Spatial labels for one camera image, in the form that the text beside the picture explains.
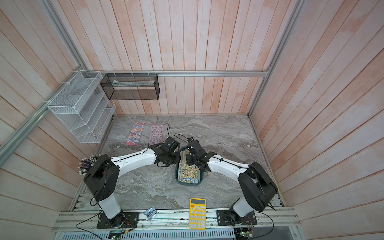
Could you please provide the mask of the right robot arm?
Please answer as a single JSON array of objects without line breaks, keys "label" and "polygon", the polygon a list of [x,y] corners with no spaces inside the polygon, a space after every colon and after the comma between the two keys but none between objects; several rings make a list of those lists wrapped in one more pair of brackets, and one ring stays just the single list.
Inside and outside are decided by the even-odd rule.
[{"label": "right robot arm", "polygon": [[257,162],[240,164],[221,157],[214,152],[206,152],[198,140],[188,139],[186,155],[189,165],[196,165],[204,172],[222,174],[238,181],[243,196],[224,211],[218,213],[218,223],[236,226],[253,211],[263,212],[278,192],[278,188],[263,166]]}]

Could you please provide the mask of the cat sticker sheet pink blue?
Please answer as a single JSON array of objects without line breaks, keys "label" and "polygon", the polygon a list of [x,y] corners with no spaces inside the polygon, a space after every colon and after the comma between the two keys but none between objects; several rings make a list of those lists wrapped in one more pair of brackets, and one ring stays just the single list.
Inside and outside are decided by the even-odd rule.
[{"label": "cat sticker sheet pink blue", "polygon": [[145,123],[134,122],[126,141],[126,146],[138,146]]}]

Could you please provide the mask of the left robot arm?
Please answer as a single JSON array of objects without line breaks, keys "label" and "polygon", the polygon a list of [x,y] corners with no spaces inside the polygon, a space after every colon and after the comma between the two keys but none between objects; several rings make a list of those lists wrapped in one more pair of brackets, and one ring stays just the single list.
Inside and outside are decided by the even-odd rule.
[{"label": "left robot arm", "polygon": [[180,143],[168,137],[164,142],[149,145],[133,154],[120,157],[101,155],[85,174],[84,183],[102,210],[102,216],[116,228],[125,220],[114,196],[118,178],[144,166],[162,163],[163,167],[168,167],[179,164],[180,160]]}]

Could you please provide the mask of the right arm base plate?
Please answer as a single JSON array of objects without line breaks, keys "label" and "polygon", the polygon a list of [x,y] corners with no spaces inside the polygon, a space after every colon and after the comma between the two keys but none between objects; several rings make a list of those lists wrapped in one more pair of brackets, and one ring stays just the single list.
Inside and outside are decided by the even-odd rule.
[{"label": "right arm base plate", "polygon": [[234,210],[217,210],[217,222],[219,226],[255,226],[257,219],[254,212],[248,213],[244,217],[240,217]]}]

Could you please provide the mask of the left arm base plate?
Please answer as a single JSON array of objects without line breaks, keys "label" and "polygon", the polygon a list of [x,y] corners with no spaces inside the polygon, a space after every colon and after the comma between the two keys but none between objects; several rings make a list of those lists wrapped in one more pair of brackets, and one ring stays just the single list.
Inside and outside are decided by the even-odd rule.
[{"label": "left arm base plate", "polygon": [[108,219],[105,213],[99,215],[97,229],[120,229],[129,228],[134,229],[138,225],[139,213],[129,212],[124,213],[121,211],[112,219]]}]

